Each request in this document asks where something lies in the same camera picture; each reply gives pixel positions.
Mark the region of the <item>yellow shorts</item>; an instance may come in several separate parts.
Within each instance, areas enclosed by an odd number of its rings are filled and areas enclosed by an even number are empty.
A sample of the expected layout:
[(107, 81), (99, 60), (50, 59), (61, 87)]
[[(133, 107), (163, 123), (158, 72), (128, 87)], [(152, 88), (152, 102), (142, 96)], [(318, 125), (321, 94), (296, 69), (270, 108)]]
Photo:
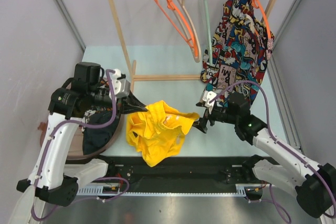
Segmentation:
[(200, 117), (196, 112), (180, 112), (163, 100), (146, 108), (146, 112), (127, 116), (125, 138), (145, 163), (154, 167), (180, 153), (186, 135)]

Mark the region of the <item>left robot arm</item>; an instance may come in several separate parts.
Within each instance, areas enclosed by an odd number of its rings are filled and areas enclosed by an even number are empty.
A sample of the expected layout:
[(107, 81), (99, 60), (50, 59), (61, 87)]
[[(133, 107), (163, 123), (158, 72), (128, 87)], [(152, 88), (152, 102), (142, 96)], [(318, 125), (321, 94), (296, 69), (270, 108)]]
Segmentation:
[[(64, 168), (72, 139), (79, 126), (98, 130), (111, 125), (122, 114), (147, 111), (132, 93), (131, 84), (119, 69), (104, 70), (93, 62), (76, 64), (73, 77), (54, 91), (48, 107), (48, 123), (35, 167), (28, 178), (17, 182), (16, 189), (57, 206), (69, 206), (79, 189), (101, 178), (110, 182), (116, 169), (110, 161), (93, 157), (88, 163), (65, 174)], [(110, 107), (108, 122), (85, 123), (85, 112), (92, 106)]]

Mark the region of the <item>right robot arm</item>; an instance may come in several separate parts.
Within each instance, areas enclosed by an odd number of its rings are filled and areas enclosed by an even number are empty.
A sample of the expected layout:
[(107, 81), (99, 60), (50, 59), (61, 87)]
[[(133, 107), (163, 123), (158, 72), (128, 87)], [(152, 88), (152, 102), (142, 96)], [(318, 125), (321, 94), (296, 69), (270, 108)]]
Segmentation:
[(212, 91), (204, 91), (197, 106), (205, 108), (203, 117), (193, 126), (203, 133), (215, 122), (234, 125), (238, 138), (268, 154), (276, 164), (254, 155), (242, 169), (249, 183), (263, 180), (296, 198), (299, 206), (311, 217), (320, 218), (335, 207), (335, 167), (319, 164), (304, 156), (271, 132), (268, 125), (250, 112), (243, 95), (233, 93), (228, 106), (218, 107)]

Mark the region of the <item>comic print shorts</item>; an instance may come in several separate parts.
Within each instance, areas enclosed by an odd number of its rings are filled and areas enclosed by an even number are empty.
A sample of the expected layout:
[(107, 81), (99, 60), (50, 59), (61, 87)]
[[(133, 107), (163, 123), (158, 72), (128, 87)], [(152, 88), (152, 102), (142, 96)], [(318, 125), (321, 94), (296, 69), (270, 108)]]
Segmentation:
[(200, 79), (206, 91), (219, 94), (216, 105), (227, 105), (230, 92), (239, 92), (252, 104), (272, 56), (274, 35), (267, 38), (264, 23), (254, 14), (252, 0), (227, 0), (212, 37), (213, 66), (208, 52), (202, 59)]

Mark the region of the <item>beige wooden hanger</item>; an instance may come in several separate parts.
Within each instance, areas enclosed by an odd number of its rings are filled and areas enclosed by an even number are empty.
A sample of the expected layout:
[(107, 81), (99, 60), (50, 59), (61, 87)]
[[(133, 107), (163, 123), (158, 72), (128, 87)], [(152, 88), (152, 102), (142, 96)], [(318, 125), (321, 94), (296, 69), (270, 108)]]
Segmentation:
[(176, 26), (174, 23), (173, 26), (189, 46), (194, 61), (198, 63), (201, 60), (200, 42), (193, 21), (185, 7), (185, 1), (170, 0), (173, 14), (179, 23), (179, 26)]

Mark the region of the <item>orange hanger left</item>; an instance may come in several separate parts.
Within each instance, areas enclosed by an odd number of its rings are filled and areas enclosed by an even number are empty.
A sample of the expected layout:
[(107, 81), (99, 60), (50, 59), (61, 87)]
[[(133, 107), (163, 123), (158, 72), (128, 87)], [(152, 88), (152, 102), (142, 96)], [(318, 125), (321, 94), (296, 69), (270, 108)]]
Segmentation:
[(200, 47), (192, 19), (185, 8), (185, 0), (165, 0), (166, 9), (171, 11), (175, 16), (178, 25), (173, 21), (172, 17), (167, 13), (165, 8), (160, 4), (159, 0), (153, 0), (164, 16), (172, 24), (182, 39), (186, 42), (191, 50), (192, 56), (196, 62), (199, 62)]

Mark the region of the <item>mint green hanger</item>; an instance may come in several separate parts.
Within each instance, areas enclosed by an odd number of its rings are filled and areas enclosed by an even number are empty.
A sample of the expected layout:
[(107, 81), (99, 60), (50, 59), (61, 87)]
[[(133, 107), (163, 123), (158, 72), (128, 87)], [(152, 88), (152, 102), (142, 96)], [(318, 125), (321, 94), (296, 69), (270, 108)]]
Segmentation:
[(207, 0), (202, 0), (204, 6), (204, 17), (205, 17), (205, 29), (206, 29), (206, 39), (207, 39), (207, 52), (209, 56), (209, 65), (213, 66), (213, 50), (212, 50), (212, 37), (211, 37), (211, 26), (209, 20), (208, 2)]

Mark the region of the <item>dark navy garment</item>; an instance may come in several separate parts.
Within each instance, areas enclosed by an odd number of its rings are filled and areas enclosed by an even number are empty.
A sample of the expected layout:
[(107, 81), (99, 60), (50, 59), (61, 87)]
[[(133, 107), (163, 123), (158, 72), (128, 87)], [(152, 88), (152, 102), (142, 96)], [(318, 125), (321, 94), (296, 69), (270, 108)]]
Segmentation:
[[(92, 109), (85, 113), (83, 120), (86, 124), (101, 125), (108, 122), (112, 117), (111, 110)], [(84, 155), (103, 152), (112, 140), (120, 122), (117, 115), (114, 121), (106, 127), (93, 129), (82, 127), (83, 141), (82, 152)]]

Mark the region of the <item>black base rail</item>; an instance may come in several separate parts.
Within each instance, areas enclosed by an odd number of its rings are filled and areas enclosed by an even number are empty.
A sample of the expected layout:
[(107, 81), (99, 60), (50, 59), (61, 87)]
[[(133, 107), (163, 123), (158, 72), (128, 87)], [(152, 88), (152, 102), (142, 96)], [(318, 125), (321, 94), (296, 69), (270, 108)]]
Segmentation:
[(252, 165), (263, 157), (170, 157), (154, 167), (140, 157), (111, 157), (107, 176), (127, 180), (130, 188), (215, 191), (222, 184), (261, 184)]

